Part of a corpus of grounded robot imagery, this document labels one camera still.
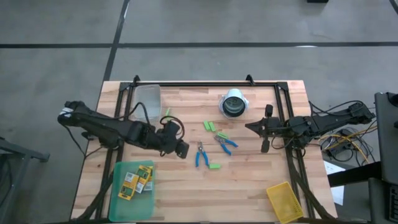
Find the white paper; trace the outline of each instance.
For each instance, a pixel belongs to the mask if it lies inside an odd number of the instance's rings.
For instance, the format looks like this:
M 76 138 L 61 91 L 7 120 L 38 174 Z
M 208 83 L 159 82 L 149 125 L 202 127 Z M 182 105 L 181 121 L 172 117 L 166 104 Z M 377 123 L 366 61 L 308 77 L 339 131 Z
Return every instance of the white paper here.
M 330 162 L 323 161 L 325 164 L 326 174 L 334 174 L 335 172 L 345 171 L 345 169 L 331 164 Z M 339 205 L 343 205 L 344 186 L 332 187 L 331 194 L 333 201 Z

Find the yellow basket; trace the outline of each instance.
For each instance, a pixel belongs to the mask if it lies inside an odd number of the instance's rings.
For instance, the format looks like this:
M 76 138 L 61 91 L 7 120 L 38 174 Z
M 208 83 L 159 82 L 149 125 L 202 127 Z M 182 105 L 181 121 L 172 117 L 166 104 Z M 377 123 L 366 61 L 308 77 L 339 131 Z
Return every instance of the yellow basket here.
M 282 224 L 304 216 L 303 210 L 288 182 L 267 189 L 267 195 Z

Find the yellow cable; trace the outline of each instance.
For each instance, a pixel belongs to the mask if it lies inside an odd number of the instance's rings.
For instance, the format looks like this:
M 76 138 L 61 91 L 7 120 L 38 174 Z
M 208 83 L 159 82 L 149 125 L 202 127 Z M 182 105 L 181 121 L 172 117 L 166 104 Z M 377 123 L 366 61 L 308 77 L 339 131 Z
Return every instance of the yellow cable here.
M 363 153 L 362 149 L 355 142 L 353 142 L 351 139 L 349 139 L 348 137 L 340 136 L 338 134 L 326 134 L 326 135 L 320 137 L 319 140 L 325 139 L 325 138 L 328 138 L 328 137 L 343 138 L 343 139 L 349 141 L 362 154 L 362 156 L 365 158 L 366 162 L 368 162 L 368 164 L 369 164 L 368 158 L 366 158 L 366 156 Z
M 357 136 L 357 135 L 359 135 L 359 134 L 362 134 L 362 133 L 364 133 L 364 132 L 366 132 L 366 131 L 373 131 L 374 129 L 377 129 L 377 125 L 376 125 L 376 126 L 373 126 L 373 127 L 370 127 L 370 128 L 368 128 L 368 129 L 362 130 L 362 131 L 358 131 L 357 133 L 350 134 L 349 136 L 347 136 L 347 138 L 355 137 L 355 136 Z M 343 142 L 343 141 L 340 141 L 340 140 L 339 140 L 337 143 L 335 143 L 335 144 L 333 144 L 333 145 L 331 145 L 331 146 L 326 147 L 326 148 L 323 149 L 322 151 L 328 150 L 328 149 L 331 149 L 331 148 L 334 148 L 334 147 L 338 146 L 338 145 L 339 145 L 340 143 L 342 143 L 342 142 Z

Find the green clip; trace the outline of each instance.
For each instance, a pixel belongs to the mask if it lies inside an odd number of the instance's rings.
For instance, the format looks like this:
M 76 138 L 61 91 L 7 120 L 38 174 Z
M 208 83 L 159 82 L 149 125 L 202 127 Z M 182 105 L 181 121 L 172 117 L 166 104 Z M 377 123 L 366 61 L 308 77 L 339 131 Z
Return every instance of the green clip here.
M 221 168 L 221 164 L 210 164 L 209 169 L 219 169 Z
M 165 116 L 168 116 L 169 113 L 170 113 L 170 108 L 167 108 L 167 111 L 166 111 L 166 115 L 165 115 Z
M 210 128 L 211 128 L 211 131 L 216 132 L 216 127 L 214 126 L 214 123 L 213 122 L 209 122 L 209 125 L 210 125 Z
M 209 123 L 207 121 L 204 121 L 203 124 L 205 125 L 206 131 L 210 131 L 211 128 L 210 128 Z
M 224 134 L 224 133 L 217 133 L 217 136 L 223 138 L 223 139 L 228 139 L 228 135 Z

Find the blue-handled pliers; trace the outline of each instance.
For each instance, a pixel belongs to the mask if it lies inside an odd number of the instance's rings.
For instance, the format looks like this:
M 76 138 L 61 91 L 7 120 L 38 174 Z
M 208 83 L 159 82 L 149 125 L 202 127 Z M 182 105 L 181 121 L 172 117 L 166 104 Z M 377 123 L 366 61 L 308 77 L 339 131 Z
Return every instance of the blue-handled pliers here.
M 195 163 L 196 167 L 199 166 L 200 154 L 203 154 L 203 157 L 205 158 L 206 166 L 209 166 L 209 158 L 207 157 L 206 152 L 203 150 L 203 144 L 201 142 L 199 142 L 199 146 L 198 146 L 197 158 L 196 158 L 196 163 Z
M 226 152 L 230 156 L 232 155 L 232 152 L 226 147 L 225 143 L 233 145 L 234 147 L 238 146 L 235 142 L 233 142 L 229 139 L 223 139 L 219 136 L 214 136 L 214 138 L 221 144 L 221 147 L 224 149 L 224 152 Z

